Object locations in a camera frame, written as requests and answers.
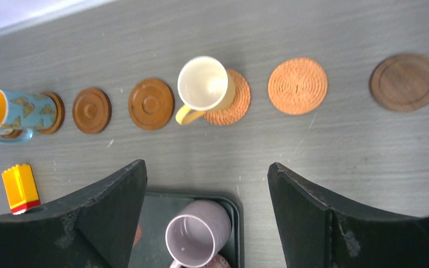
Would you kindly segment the blue mug orange inside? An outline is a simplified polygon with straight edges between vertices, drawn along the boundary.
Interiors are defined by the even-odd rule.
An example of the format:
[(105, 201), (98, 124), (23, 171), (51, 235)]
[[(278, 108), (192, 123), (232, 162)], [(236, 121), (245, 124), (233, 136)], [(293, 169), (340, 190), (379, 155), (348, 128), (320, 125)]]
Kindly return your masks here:
[(0, 143), (27, 142), (35, 132), (50, 135), (64, 122), (64, 103), (54, 92), (0, 89)]

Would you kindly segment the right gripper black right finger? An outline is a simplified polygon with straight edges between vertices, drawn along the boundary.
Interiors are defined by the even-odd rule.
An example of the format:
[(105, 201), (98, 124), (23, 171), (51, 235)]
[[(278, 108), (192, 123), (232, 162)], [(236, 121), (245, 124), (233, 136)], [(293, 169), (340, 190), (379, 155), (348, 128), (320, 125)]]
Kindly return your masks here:
[(429, 267), (429, 216), (356, 202), (278, 162), (268, 184), (288, 267)]

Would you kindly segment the lilac mug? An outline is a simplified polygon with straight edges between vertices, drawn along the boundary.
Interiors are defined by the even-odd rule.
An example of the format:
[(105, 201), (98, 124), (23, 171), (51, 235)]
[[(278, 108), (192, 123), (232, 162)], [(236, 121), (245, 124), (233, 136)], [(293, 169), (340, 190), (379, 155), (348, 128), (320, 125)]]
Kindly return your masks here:
[(232, 231), (227, 211), (201, 199), (188, 204), (167, 225), (165, 243), (173, 258), (170, 267), (204, 267), (226, 245)]

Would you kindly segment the dark brown wooden coaster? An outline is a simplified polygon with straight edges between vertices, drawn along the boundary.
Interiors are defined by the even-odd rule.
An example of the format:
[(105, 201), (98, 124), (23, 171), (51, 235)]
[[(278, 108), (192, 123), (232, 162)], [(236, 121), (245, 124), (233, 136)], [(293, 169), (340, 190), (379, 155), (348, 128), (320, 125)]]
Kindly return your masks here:
[(411, 112), (429, 104), (429, 58), (401, 53), (381, 61), (373, 70), (369, 90), (384, 108)]

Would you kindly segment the woven rattan coaster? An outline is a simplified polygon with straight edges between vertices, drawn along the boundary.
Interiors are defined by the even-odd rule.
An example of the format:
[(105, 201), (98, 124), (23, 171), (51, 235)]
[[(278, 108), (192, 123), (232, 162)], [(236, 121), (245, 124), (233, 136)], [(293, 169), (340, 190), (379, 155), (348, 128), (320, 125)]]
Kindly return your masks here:
[(328, 92), (324, 68), (307, 57), (294, 58), (279, 64), (268, 80), (268, 96), (282, 113), (299, 116), (316, 109)]
[(245, 77), (239, 72), (228, 69), (235, 83), (235, 97), (232, 104), (222, 110), (209, 112), (202, 117), (216, 126), (228, 126), (238, 122), (248, 111), (251, 103), (251, 90)]

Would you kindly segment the cream mug yellow handle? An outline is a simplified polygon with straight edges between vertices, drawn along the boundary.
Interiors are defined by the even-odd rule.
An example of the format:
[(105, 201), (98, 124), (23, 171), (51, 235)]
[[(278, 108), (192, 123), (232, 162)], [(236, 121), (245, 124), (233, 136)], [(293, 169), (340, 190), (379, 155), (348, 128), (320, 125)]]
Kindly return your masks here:
[(184, 105), (175, 115), (180, 125), (187, 125), (208, 112), (231, 106), (236, 87), (227, 69), (211, 56), (197, 56), (181, 69), (178, 95)]

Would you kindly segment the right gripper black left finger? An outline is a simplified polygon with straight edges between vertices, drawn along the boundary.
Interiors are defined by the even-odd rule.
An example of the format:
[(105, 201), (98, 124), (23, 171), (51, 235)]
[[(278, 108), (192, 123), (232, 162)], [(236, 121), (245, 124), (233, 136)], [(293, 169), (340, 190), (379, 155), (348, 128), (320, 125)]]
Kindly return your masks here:
[(0, 267), (127, 267), (147, 186), (144, 160), (27, 212), (0, 215)]

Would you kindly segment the white mug pink handle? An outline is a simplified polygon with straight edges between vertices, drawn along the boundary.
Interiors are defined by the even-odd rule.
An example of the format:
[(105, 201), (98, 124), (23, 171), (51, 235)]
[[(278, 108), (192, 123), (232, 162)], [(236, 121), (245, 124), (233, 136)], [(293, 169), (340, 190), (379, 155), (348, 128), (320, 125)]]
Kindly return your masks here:
[(142, 236), (142, 229), (141, 229), (141, 226), (138, 224), (132, 247), (135, 247), (137, 245), (137, 243), (141, 239), (141, 236)]

